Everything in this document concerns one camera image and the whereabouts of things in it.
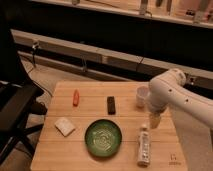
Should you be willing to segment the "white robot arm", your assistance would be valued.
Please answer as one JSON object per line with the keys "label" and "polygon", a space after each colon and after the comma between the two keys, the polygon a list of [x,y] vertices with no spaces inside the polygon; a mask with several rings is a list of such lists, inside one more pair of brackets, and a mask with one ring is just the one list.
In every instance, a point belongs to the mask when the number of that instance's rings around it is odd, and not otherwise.
{"label": "white robot arm", "polygon": [[168,104],[172,104],[213,130],[213,100],[185,89],[185,83],[186,75],[177,68],[169,69],[149,81],[146,104],[152,129],[158,127],[161,114]]}

